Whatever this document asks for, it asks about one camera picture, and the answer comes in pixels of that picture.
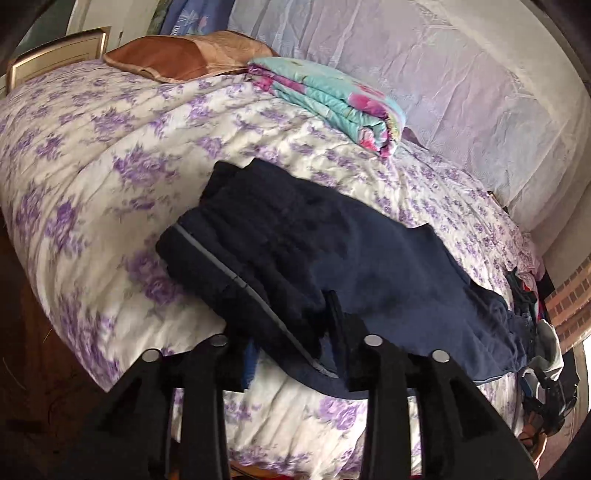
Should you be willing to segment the dark navy pants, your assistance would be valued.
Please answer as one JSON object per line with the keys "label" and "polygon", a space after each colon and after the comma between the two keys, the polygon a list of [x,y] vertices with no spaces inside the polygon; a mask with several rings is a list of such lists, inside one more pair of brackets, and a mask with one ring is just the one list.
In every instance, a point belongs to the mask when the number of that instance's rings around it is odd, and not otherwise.
{"label": "dark navy pants", "polygon": [[170,277],[315,391],[346,389],[368,334],[407,352],[448,352],[475,382],[521,370],[528,320],[472,280],[432,227],[408,228],[334,189],[253,160],[217,162],[197,207],[156,242]]}

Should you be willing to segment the pile of clothes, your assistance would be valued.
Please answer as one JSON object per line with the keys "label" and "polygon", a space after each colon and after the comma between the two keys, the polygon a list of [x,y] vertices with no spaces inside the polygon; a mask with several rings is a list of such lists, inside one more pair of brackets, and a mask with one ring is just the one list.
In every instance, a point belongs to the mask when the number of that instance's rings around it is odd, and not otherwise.
{"label": "pile of clothes", "polygon": [[524,410],[524,427],[518,439],[533,460],[541,458],[547,440],[562,429],[576,406],[578,386],[569,390],[560,380],[564,359],[554,326],[544,317],[544,307],[536,293],[516,270],[506,279],[513,295],[514,312],[526,320],[531,342],[529,363],[518,376]]}

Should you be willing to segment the purple floral bedspread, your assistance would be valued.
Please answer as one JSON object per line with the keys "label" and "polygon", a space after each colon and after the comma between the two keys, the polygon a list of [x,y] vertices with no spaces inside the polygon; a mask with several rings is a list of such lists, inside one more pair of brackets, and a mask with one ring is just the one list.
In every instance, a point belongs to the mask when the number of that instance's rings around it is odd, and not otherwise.
{"label": "purple floral bedspread", "polygon": [[[510,310],[507,273],[537,268],[530,239],[482,184],[413,142],[384,160],[242,75],[164,85],[72,64],[1,103],[1,207],[44,312],[102,388],[149,347],[176,354],[222,329],[155,246],[197,207],[217,162],[256,159],[408,228],[432,227]],[[478,384],[510,421],[516,372]]]}

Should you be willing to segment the folded teal pink floral quilt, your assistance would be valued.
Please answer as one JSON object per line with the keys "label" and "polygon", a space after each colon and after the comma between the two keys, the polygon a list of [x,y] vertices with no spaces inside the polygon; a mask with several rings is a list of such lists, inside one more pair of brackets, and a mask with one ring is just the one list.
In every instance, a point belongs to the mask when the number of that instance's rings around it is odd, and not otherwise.
{"label": "folded teal pink floral quilt", "polygon": [[265,90],[320,116],[353,141],[382,158],[398,147],[406,115],[381,91],[315,62],[260,57],[249,61],[250,79]]}

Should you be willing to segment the white lace cover cloth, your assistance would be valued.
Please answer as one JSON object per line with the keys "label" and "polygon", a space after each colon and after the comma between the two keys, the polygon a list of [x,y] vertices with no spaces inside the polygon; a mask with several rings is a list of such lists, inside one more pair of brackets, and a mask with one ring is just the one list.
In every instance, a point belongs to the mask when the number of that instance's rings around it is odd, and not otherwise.
{"label": "white lace cover cloth", "polygon": [[529,232],[560,230],[589,183],[589,94],[520,1],[238,1],[229,26],[396,100]]}

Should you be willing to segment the brown satin pillow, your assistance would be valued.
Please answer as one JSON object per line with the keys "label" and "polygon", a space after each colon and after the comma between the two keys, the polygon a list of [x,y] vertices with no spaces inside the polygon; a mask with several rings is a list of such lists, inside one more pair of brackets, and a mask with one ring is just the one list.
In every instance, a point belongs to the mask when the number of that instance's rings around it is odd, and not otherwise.
{"label": "brown satin pillow", "polygon": [[222,30],[198,36],[150,35],[103,55],[111,67],[160,83],[181,84],[199,78],[245,72],[249,61],[273,57],[265,43]]}

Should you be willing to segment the blue patterned bedding bag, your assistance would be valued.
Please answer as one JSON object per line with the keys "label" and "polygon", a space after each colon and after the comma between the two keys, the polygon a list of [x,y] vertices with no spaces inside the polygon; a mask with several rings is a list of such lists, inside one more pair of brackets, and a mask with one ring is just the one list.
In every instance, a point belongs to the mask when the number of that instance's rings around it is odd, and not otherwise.
{"label": "blue patterned bedding bag", "polygon": [[235,0],[173,0],[160,27],[160,35],[206,35],[228,28]]}

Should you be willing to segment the wooden headboard frame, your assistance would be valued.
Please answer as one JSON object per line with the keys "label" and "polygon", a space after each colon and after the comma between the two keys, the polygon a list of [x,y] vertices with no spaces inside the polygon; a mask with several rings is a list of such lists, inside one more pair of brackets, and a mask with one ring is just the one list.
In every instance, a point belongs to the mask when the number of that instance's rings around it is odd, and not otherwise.
{"label": "wooden headboard frame", "polygon": [[11,60],[6,73],[6,93],[40,75],[73,63],[97,60],[106,52],[110,28],[102,27],[67,35],[28,50]]}

